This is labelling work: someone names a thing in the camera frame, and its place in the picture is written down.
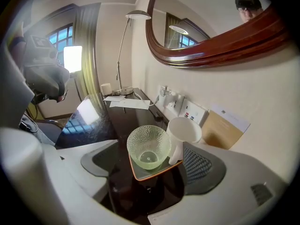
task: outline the glasses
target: glasses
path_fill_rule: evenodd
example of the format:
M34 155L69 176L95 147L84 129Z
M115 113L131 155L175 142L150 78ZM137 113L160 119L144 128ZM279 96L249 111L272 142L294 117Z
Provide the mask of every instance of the glasses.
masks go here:
M238 11L241 12L241 13L246 13L246 11L255 12L257 10L256 9L249 9L249 8L246 8L246 7L240 7L240 8L238 8Z

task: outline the glass bowl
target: glass bowl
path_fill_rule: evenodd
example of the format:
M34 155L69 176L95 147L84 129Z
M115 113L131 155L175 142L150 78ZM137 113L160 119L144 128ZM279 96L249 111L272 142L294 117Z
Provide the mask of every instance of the glass bowl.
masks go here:
M151 170L160 166L169 155L170 137L160 127L141 126L129 135L127 150L136 164L143 169Z

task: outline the baseball cap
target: baseball cap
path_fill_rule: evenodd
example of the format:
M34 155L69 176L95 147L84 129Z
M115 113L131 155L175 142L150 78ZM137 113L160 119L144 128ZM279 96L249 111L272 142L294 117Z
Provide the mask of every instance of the baseball cap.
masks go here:
M235 0L236 8L247 8L250 10L258 10L262 8L259 0Z

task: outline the glossy desk surface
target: glossy desk surface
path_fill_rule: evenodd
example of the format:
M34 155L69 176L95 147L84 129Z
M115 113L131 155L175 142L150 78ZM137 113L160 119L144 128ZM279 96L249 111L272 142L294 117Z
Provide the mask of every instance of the glossy desk surface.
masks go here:
M135 89L143 99L148 99ZM126 98L135 98L134 94ZM118 156L108 178L113 210L139 224L150 224L149 214L178 203L184 195L180 173L183 165L146 181L137 181L132 173L127 152L127 138L137 127L155 125L166 130L168 120L155 107L149 110L109 107L100 94L87 96L62 130L56 147L71 148L105 140L118 139Z

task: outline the wall socket panel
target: wall socket panel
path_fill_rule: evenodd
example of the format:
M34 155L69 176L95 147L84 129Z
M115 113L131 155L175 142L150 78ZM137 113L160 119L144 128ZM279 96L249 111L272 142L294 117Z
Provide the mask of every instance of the wall socket panel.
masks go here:
M179 117L190 118L202 127L208 116L208 111L184 99Z
M171 92L171 94L173 95L173 102L169 103L166 108L178 117L185 98L183 95L176 92Z

